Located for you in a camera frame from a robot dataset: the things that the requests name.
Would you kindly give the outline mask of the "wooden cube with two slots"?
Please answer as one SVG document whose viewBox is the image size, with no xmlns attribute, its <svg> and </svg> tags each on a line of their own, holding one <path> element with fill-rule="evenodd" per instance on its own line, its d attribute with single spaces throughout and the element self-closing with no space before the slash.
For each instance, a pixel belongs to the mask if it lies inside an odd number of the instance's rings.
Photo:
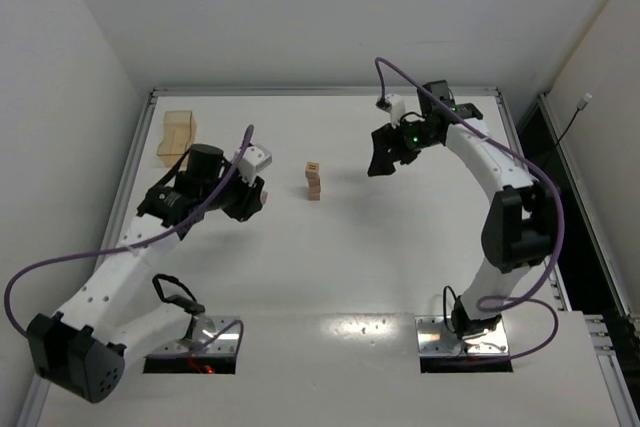
<svg viewBox="0 0 640 427">
<path fill-rule="evenodd" d="M 305 175 L 307 177 L 316 177 L 319 175 L 319 164 L 308 162 L 305 167 Z"/>
</svg>

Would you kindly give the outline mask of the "translucent amber plastic box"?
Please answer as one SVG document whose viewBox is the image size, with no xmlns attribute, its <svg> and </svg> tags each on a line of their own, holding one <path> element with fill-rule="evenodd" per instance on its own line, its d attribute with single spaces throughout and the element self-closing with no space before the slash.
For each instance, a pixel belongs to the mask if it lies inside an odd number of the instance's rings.
<svg viewBox="0 0 640 427">
<path fill-rule="evenodd" d="M 164 114 L 162 139 L 156 155 L 165 167 L 172 167 L 194 143 L 197 124 L 190 110 Z"/>
</svg>

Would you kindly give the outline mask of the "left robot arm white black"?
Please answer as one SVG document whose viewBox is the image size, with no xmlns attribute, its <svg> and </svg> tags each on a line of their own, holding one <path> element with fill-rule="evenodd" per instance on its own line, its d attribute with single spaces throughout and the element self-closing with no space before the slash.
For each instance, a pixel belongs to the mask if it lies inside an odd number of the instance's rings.
<svg viewBox="0 0 640 427">
<path fill-rule="evenodd" d="M 221 149 L 194 144 L 146 193 L 117 247 L 56 312 L 36 315 L 26 338 L 36 373 L 90 402 L 106 399 L 127 367 L 150 357 L 188 359 L 219 335 L 205 307 L 157 272 L 210 211 L 245 222 L 266 199 L 260 172 L 272 162 L 264 147 L 245 143 L 232 160 Z"/>
</svg>

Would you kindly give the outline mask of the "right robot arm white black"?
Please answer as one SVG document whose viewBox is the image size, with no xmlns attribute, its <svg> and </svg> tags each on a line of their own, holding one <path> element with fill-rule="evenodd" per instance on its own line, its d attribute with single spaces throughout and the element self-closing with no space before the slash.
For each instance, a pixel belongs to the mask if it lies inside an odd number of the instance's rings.
<svg viewBox="0 0 640 427">
<path fill-rule="evenodd" d="M 472 103 L 458 104 L 444 81 L 418 92 L 420 110 L 409 112 L 396 94 L 384 94 L 377 108 L 390 120 L 372 132 L 367 174 L 390 176 L 422 150 L 442 145 L 471 172 L 490 202 L 481 232 L 484 258 L 470 286 L 455 300 L 449 317 L 460 339 L 495 328 L 514 288 L 553 250 L 557 215 L 548 187 L 490 144 L 490 132 Z"/>
</svg>

